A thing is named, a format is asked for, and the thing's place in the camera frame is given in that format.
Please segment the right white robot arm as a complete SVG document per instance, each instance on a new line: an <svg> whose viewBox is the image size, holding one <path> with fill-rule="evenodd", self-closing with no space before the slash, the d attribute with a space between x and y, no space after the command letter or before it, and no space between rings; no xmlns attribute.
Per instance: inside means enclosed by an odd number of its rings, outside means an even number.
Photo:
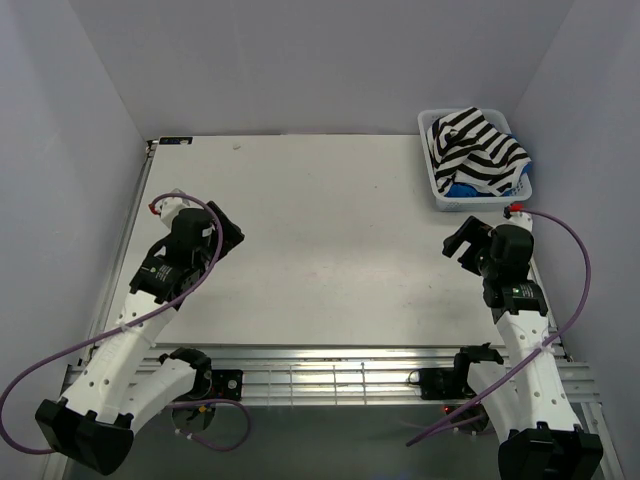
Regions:
<svg viewBox="0 0 640 480"><path fill-rule="evenodd" d="M484 411L499 439L503 479L590 479L603 446L581 426L558 372L548 306L529 277L532 218L509 212L492 227L469 217L443 242L443 253L482 279L483 299L507 350L465 346L454 358L451 387Z"/></svg>

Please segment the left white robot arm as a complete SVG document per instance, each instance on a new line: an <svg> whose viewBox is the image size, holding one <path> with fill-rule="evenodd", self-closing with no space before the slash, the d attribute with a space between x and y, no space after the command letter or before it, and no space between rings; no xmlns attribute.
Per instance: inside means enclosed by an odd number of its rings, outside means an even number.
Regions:
<svg viewBox="0 0 640 480"><path fill-rule="evenodd" d="M221 397L211 359L194 348L161 355L143 381L133 377L186 294L244 235L214 202L197 207L181 191L150 209L169 232L150 247L130 281L112 335L100 340L60 398L42 401L35 413L51 449L102 475L122 465L138 431L165 408L179 403L185 417L178 431L186 434L189 427L209 426Z"/></svg>

